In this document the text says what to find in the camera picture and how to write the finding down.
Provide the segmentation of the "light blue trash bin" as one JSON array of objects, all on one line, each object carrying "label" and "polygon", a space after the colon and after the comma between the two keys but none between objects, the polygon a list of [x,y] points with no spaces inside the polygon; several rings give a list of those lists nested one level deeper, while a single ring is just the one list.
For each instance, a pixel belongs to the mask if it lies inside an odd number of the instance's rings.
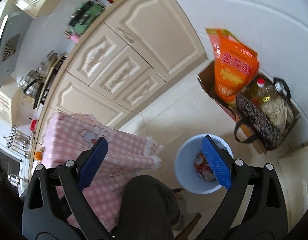
[{"label": "light blue trash bin", "polygon": [[219,148],[227,150],[233,157],[232,150],[228,143],[217,135],[199,134],[183,143],[174,160],[174,173],[179,184],[184,189],[194,194],[211,194],[222,188],[217,180],[207,182],[200,178],[194,167],[194,160],[201,152],[202,140],[207,135],[213,139]]}]

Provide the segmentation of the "lower kitchen cabinets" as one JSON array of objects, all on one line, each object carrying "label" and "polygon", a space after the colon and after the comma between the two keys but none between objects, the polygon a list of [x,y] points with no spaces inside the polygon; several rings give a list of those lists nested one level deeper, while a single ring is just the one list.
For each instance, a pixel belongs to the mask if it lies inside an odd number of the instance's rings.
[{"label": "lower kitchen cabinets", "polygon": [[31,138],[55,111],[119,128],[206,60],[176,0],[117,0],[84,32],[57,72]]}]

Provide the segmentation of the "pink checkered tablecloth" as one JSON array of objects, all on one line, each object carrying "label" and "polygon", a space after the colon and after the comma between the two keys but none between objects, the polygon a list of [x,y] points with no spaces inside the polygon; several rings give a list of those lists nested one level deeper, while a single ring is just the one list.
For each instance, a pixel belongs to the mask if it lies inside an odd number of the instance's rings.
[{"label": "pink checkered tablecloth", "polygon": [[164,147],[150,137],[104,126],[93,115],[55,112],[45,131],[42,164],[52,168],[75,160],[100,137],[106,139],[108,152],[83,194],[100,222],[110,231],[117,224],[126,183],[142,170],[158,168],[159,154]]}]

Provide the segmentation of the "hanging utensil rack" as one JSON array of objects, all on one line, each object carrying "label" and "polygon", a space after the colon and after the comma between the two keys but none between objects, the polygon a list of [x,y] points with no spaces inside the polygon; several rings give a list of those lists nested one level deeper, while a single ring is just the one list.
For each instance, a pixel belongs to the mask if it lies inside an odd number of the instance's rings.
[{"label": "hanging utensil rack", "polygon": [[30,158],[30,135],[26,135],[22,131],[19,131],[17,126],[13,126],[10,134],[3,138],[6,140],[8,149],[20,154],[25,159]]}]

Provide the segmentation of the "dark patterned tote bag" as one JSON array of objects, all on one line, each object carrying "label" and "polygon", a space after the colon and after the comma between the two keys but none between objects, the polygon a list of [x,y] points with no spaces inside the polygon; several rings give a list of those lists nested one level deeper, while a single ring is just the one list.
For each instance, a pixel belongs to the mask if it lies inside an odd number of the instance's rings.
[{"label": "dark patterned tote bag", "polygon": [[[276,150],[283,139],[271,121],[242,93],[238,93],[235,100],[236,108],[242,116],[234,129],[236,141],[251,144],[259,140],[268,151]],[[242,125],[249,125],[253,130],[253,134],[243,141],[237,137],[237,131]]]}]

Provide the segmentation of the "red container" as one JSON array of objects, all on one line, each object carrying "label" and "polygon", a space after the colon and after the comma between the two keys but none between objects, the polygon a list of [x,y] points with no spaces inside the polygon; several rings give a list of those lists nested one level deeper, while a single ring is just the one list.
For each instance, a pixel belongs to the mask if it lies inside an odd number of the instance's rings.
[{"label": "red container", "polygon": [[36,131],[36,125],[37,125],[37,120],[30,118],[31,124],[30,124],[30,130],[31,132]]}]

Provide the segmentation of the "person's dark trouser leg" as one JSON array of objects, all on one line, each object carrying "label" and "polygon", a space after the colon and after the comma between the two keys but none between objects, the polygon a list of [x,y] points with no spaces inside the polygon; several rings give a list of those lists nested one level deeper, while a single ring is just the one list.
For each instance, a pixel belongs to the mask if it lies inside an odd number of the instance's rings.
[{"label": "person's dark trouser leg", "polygon": [[156,178],[132,178],[123,190],[115,239],[174,239],[185,228],[186,201]]}]

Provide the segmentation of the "cooking oil bottle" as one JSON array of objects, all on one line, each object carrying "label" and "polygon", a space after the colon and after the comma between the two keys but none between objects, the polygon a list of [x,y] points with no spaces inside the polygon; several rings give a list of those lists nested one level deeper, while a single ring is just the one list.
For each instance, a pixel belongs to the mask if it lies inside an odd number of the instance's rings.
[{"label": "cooking oil bottle", "polygon": [[250,93],[250,100],[271,121],[281,134],[287,123],[293,122],[294,115],[289,104],[280,95],[283,88],[281,83],[267,84],[265,79],[258,77]]}]

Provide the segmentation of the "left upper cabinet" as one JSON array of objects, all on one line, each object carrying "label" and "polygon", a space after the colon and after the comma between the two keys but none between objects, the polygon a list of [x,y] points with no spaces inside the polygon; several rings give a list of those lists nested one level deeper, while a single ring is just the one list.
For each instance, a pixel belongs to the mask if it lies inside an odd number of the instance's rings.
[{"label": "left upper cabinet", "polygon": [[0,119],[10,127],[27,123],[22,105],[23,96],[18,83],[11,77],[8,77],[0,88]]}]

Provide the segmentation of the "steel stock pot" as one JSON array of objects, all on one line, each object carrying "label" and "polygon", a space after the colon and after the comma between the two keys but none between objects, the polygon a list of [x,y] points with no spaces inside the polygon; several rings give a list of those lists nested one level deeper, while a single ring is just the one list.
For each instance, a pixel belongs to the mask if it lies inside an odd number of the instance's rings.
[{"label": "steel stock pot", "polygon": [[21,78],[18,88],[23,91],[24,96],[36,98],[40,88],[44,84],[44,78],[37,70],[31,70],[25,77]]}]

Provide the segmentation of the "black gas stove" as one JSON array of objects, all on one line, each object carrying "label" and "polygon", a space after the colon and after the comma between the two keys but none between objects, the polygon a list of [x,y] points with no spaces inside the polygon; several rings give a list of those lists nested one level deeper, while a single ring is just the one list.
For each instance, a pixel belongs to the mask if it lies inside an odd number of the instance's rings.
[{"label": "black gas stove", "polygon": [[40,105],[44,105],[47,95],[56,77],[56,74],[58,73],[60,67],[63,65],[66,58],[66,54],[62,53],[60,57],[51,65],[50,70],[44,80],[44,83],[41,86],[40,93],[34,100],[33,109],[37,109]]}]

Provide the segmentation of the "steel wok pan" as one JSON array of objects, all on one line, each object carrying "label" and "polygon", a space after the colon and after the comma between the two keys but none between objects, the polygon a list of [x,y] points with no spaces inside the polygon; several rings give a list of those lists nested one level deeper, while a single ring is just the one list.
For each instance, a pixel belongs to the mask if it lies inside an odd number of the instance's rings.
[{"label": "steel wok pan", "polygon": [[52,50],[46,57],[45,61],[42,61],[40,66],[38,67],[38,75],[40,78],[45,79],[49,73],[52,65],[57,61],[58,54],[56,51]]}]

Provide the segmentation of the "cardboard box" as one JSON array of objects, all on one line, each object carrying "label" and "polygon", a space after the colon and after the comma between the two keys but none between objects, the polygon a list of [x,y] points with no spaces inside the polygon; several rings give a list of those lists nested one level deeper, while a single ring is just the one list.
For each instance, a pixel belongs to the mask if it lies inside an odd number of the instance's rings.
[{"label": "cardboard box", "polygon": [[[202,89],[212,98],[233,120],[236,121],[234,136],[236,141],[243,144],[252,144],[259,154],[278,149],[286,137],[293,130],[301,115],[296,106],[290,101],[290,93],[282,94],[285,102],[289,104],[293,113],[293,121],[287,122],[285,131],[281,134],[270,120],[245,95],[238,94],[238,105],[230,106],[221,100],[215,92],[214,62],[198,75]],[[241,129],[247,139],[240,140],[237,136]]]}]

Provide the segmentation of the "orange rice bag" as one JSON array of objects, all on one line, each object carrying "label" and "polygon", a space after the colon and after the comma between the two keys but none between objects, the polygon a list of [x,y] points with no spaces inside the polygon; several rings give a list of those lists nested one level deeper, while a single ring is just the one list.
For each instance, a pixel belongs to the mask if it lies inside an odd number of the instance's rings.
[{"label": "orange rice bag", "polygon": [[215,93],[228,105],[259,70],[258,53],[226,29],[208,29],[214,53]]}]

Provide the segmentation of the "pink utensil holder cup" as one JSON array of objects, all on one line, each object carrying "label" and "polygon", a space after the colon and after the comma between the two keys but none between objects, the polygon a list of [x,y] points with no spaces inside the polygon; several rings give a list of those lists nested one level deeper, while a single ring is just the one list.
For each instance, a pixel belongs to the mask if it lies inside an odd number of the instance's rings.
[{"label": "pink utensil holder cup", "polygon": [[70,39],[72,42],[74,42],[75,44],[78,43],[81,35],[80,34],[77,34],[75,33],[74,31],[70,30],[70,29],[67,29],[65,30],[64,34],[66,35],[66,37],[68,39]]}]

